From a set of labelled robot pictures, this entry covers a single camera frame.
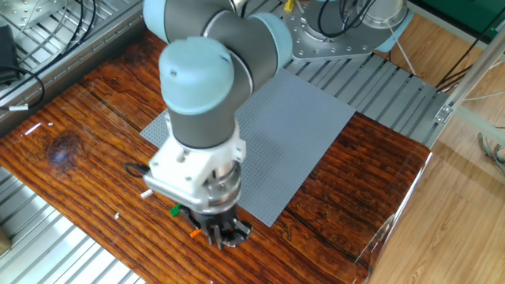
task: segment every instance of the metal bracket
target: metal bracket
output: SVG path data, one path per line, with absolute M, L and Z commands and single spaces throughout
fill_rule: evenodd
M 350 29 L 337 39 L 321 35 L 314 27 L 322 3 L 302 4 L 303 13 L 295 6 L 293 11 L 285 12 L 284 23 L 293 37 L 293 58 L 300 62 L 327 61 L 335 59 L 366 58 L 370 53 L 391 37 L 389 29 L 370 28 L 366 24 Z M 327 13 L 334 15 L 322 23 L 327 32 L 339 32 L 342 20 L 338 5 L 331 4 Z
M 61 9 L 65 5 L 63 0 L 0 0 L 0 14 L 10 23 L 22 28 L 30 28 Z
M 436 116 L 433 118 L 433 122 L 445 125 L 451 115 L 454 113 L 452 106 L 442 106 Z

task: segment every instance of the wooden floor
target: wooden floor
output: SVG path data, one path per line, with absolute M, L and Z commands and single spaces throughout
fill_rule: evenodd
M 419 16 L 400 43 L 429 84 L 437 84 L 469 46 Z M 473 51 L 458 69 L 481 53 Z M 398 47 L 392 61 L 410 70 Z M 505 64 L 489 71 L 469 97 L 505 90 L 503 78 Z M 505 95 L 463 106 L 505 125 Z M 505 283 L 505 177 L 482 155 L 476 137 L 457 118 L 445 128 L 371 283 Z

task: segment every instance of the green connector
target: green connector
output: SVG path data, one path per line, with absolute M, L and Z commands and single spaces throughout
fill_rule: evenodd
M 170 209 L 170 214 L 172 215 L 172 217 L 177 217 L 179 214 L 181 214 L 181 205 L 177 204 L 175 205 L 175 207 Z

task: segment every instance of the cable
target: cable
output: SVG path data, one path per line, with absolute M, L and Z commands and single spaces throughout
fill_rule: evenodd
M 249 1 L 246 1 L 246 2 L 244 3 L 244 5 L 242 6 L 242 11 L 241 11 L 241 13 L 240 13 L 240 17 L 241 17 L 242 19 L 243 19 L 243 18 L 245 18 L 245 10 L 247 9 L 247 4 L 248 4 L 248 3 L 249 3 Z
M 465 101 L 476 100 L 476 99 L 485 99 L 485 98 L 489 98 L 489 97 L 492 97 L 492 96 L 495 96 L 495 95 L 502 95 L 502 94 L 505 94 L 505 91 L 497 92 L 497 93 L 490 94 L 490 95 L 483 95 L 483 96 L 479 96 L 479 97 L 475 97 L 475 98 L 470 98 L 470 99 L 464 99 L 463 101 L 465 102 Z
M 497 67 L 498 65 L 500 65 L 502 62 L 500 60 L 498 60 L 497 63 L 493 64 L 491 67 L 489 67 L 488 70 L 491 70 L 495 67 Z M 464 68 L 463 70 L 453 74 L 453 75 L 450 75 L 447 79 L 446 79 L 446 82 L 449 81 L 450 79 L 452 78 L 455 78 L 457 77 L 456 79 L 452 80 L 451 82 L 445 84 L 443 87 L 439 87 L 436 91 L 437 92 L 448 92 L 449 90 L 451 90 L 452 88 L 458 86 L 458 82 L 459 80 L 461 80 L 467 73 L 468 71 L 470 70 L 470 68 L 472 68 L 473 64 Z
M 149 166 L 139 165 L 136 163 L 125 163 L 123 168 L 134 178 L 142 178 L 150 170 Z
M 86 37 L 88 37 L 89 35 L 89 32 L 92 30 L 93 28 L 93 24 L 95 23 L 95 18 L 96 18 L 96 0 L 92 0 L 93 2 L 93 15 L 92 15 L 92 20 L 89 21 L 89 26 L 88 26 L 88 29 L 86 30 L 86 32 L 84 32 L 84 34 L 82 35 L 82 37 L 80 38 L 79 40 L 79 44 L 81 44 L 83 42 L 83 40 L 86 40 Z
M 350 22 L 350 24 L 346 27 L 346 29 L 343 29 L 342 31 L 340 32 L 336 32 L 336 33 L 332 33 L 332 34 L 328 34 L 326 33 L 325 31 L 323 31 L 323 27 L 321 26 L 321 18 L 323 17 L 323 12 L 324 12 L 324 9 L 326 8 L 326 6 L 328 5 L 330 0 L 325 0 L 323 5 L 321 6 L 321 9 L 319 11 L 319 15 L 317 16 L 317 27 L 319 29 L 319 32 L 323 35 L 323 36 L 326 36 L 327 38 L 336 38 L 338 36 L 341 36 L 343 34 L 345 34 L 347 31 L 349 31 L 351 29 L 351 27 L 353 27 L 356 22 L 358 20 L 360 20 L 361 16 L 364 14 L 365 11 L 368 11 L 368 7 L 371 5 L 372 3 L 372 0 L 367 0 L 367 2 L 365 3 L 365 6 L 363 7 L 363 9 L 361 9 L 360 13 L 358 13 L 358 15 Z
M 69 45 L 71 44 L 71 42 L 73 42 L 75 40 L 75 38 L 77 38 L 77 35 L 79 34 L 79 31 L 80 31 L 80 28 L 82 26 L 82 21 L 84 19 L 84 0 L 80 0 L 80 16 L 79 16 L 79 22 L 77 23 L 77 27 L 76 27 L 76 30 L 73 31 L 73 34 L 72 34 L 72 37 L 70 38 L 69 42 L 67 43 L 63 53 L 66 53 L 67 52 L 67 49 L 69 48 Z
M 494 151 L 491 150 L 488 138 L 482 135 L 482 133 L 477 134 L 477 139 L 479 147 L 481 148 L 484 155 L 488 156 L 493 162 L 495 162 L 498 168 L 502 171 L 502 174 L 505 174 L 505 166 L 503 165 L 503 160 L 498 156 L 498 151 L 503 149 L 503 147 L 501 145 L 496 145 Z
M 66 13 L 67 13 L 67 7 L 68 7 L 68 4 L 69 4 L 69 0 L 65 0 L 65 7 L 63 8 L 64 9 L 64 12 L 63 12 L 63 15 L 62 15 L 62 18 L 60 19 L 60 21 L 58 22 L 58 25 L 56 26 L 56 28 L 47 36 L 47 38 L 41 42 L 39 44 L 38 47 L 36 47 L 35 49 L 33 49 L 32 51 L 30 51 L 28 54 L 26 54 L 22 59 L 19 60 L 18 64 L 21 64 L 23 63 L 26 59 L 28 59 L 30 56 L 32 56 L 32 54 L 34 54 L 36 51 L 39 50 L 39 48 L 46 44 L 47 41 L 49 41 L 53 36 L 54 34 L 56 34 L 56 32 L 58 32 L 62 26 L 63 26 L 63 20 L 65 20 L 65 16 L 66 16 Z
M 398 38 L 396 37 L 395 35 L 395 31 L 393 31 L 393 28 L 391 28 L 391 26 L 389 25 L 389 19 L 387 19 L 385 21 L 385 23 L 387 24 L 387 27 L 389 28 L 389 30 L 391 31 L 391 34 L 393 35 L 393 38 L 395 38 L 395 41 L 396 43 L 398 44 L 398 47 L 400 48 L 400 51 L 402 52 L 403 54 L 403 57 L 405 58 L 405 60 L 407 61 L 407 64 L 409 65 L 410 67 L 410 70 L 412 70 L 412 73 L 414 76 L 417 76 L 416 74 L 416 70 L 414 70 L 413 66 L 412 66 L 412 63 L 410 63 L 410 60 L 409 60 L 409 57 L 407 56 L 407 54 L 405 53 L 405 51 L 403 50 L 403 47 L 402 45 L 400 44 L 400 42 L 398 41 Z
M 80 15 L 79 23 L 77 24 L 77 28 L 76 28 L 75 32 L 73 33 L 73 35 L 72 35 L 72 38 L 74 38 L 74 39 L 77 36 L 77 33 L 80 30 L 80 27 L 82 26 L 82 21 L 83 21 L 83 17 L 84 17 L 84 4 L 83 4 L 82 0 L 80 2 L 80 7 L 81 7 L 81 15 Z M 51 62 L 49 62 L 43 68 L 39 69 L 39 71 L 37 71 L 37 72 L 34 73 L 36 75 L 34 78 L 38 78 L 37 76 L 40 75 L 43 71 L 45 71 L 46 69 L 48 69 L 49 67 L 51 67 L 55 62 L 57 62 L 58 60 L 60 60 L 64 56 L 66 56 L 68 53 L 70 53 L 72 50 L 74 50 L 75 48 L 77 48 L 82 43 L 82 40 L 84 39 L 84 36 L 87 36 L 88 33 L 89 33 L 88 31 L 91 31 L 91 27 L 92 27 L 92 25 L 93 25 L 93 23 L 95 21 L 95 15 L 96 15 L 96 2 L 95 2 L 95 0 L 93 0 L 93 17 L 92 17 L 92 20 L 90 21 L 90 25 L 89 25 L 88 30 L 86 30 L 85 34 L 80 39 L 80 41 L 77 42 L 77 44 L 75 44 L 72 47 L 70 47 L 70 49 L 68 49 L 68 46 L 73 41 L 73 39 L 71 39 L 67 43 L 67 45 L 65 47 L 63 47 L 59 51 L 59 54 Z M 11 95 L 12 93 L 14 93 L 18 88 L 20 88 L 21 86 L 23 86 L 26 83 L 28 83 L 31 79 L 32 78 L 28 78 L 28 79 L 24 80 L 23 82 L 19 83 L 18 85 L 16 85 L 14 88 L 10 89 L 6 94 L 4 94 L 2 97 L 0 97 L 0 100 L 4 99 L 8 95 Z
M 484 29 L 484 31 L 479 35 L 478 38 L 473 41 L 472 45 L 466 50 L 463 56 L 460 57 L 458 62 L 452 66 L 451 70 L 445 74 L 445 76 L 440 80 L 440 82 L 436 85 L 437 88 L 439 88 L 443 83 L 447 82 L 447 77 L 454 72 L 454 70 L 459 66 L 459 64 L 463 61 L 463 59 L 470 53 L 470 51 L 485 37 L 486 33 L 492 28 L 492 26 L 495 24 L 495 22 L 502 17 L 502 15 L 505 13 L 505 7 L 496 15 L 494 19 L 492 19 L 491 23 L 488 24 L 488 26 Z
M 23 34 L 24 30 L 26 29 L 26 26 L 30 23 L 30 20 L 32 19 L 32 16 L 33 16 L 33 12 L 35 12 L 35 8 L 39 4 L 39 1 L 40 0 L 37 0 L 35 2 L 35 5 L 33 6 L 32 12 L 30 13 L 30 16 L 28 16 L 28 19 L 26 20 L 26 24 L 24 24 L 23 28 L 21 28 L 21 30 L 19 31 L 19 33 L 16 35 L 16 39 L 14 39 L 14 41 L 16 41 L 19 38 L 19 36 Z
M 361 24 L 363 24 L 363 20 L 365 19 L 366 14 L 367 14 L 367 13 L 368 13 L 368 11 L 370 10 L 370 8 L 372 8 L 373 4 L 375 4 L 375 3 L 376 3 L 376 1 L 377 1 L 377 0 L 373 0 L 373 2 L 372 2 L 372 3 L 370 3 L 370 5 L 368 5 L 368 8 L 367 8 L 367 9 L 366 9 L 366 11 L 363 13 L 363 17 L 361 17 L 361 21 L 359 22 L 359 24 L 354 25 L 354 26 L 352 26 L 351 28 L 357 28 L 357 27 L 361 26 Z
M 37 101 L 34 102 L 32 105 L 24 104 L 22 106 L 0 106 L 0 110 L 5 110 L 5 111 L 31 110 L 32 108 L 36 107 L 40 102 L 42 102 L 44 96 L 46 95 L 46 89 L 44 87 L 44 83 L 40 80 L 40 78 L 37 75 L 35 75 L 34 73 L 32 73 L 24 68 L 21 68 L 21 67 L 8 66 L 8 65 L 0 65 L 0 67 L 11 68 L 11 69 L 14 69 L 14 70 L 17 70 L 22 73 L 26 73 L 26 74 L 30 75 L 31 77 L 35 78 L 35 80 L 37 80 L 37 82 L 40 85 L 40 89 L 41 89 L 39 99 L 37 99 Z

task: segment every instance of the orange part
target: orange part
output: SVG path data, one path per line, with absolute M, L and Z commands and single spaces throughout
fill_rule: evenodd
M 198 230 L 194 230 L 189 236 L 191 238 L 195 238 L 196 236 L 198 236 L 201 233 L 202 233 L 202 229 L 198 229 Z

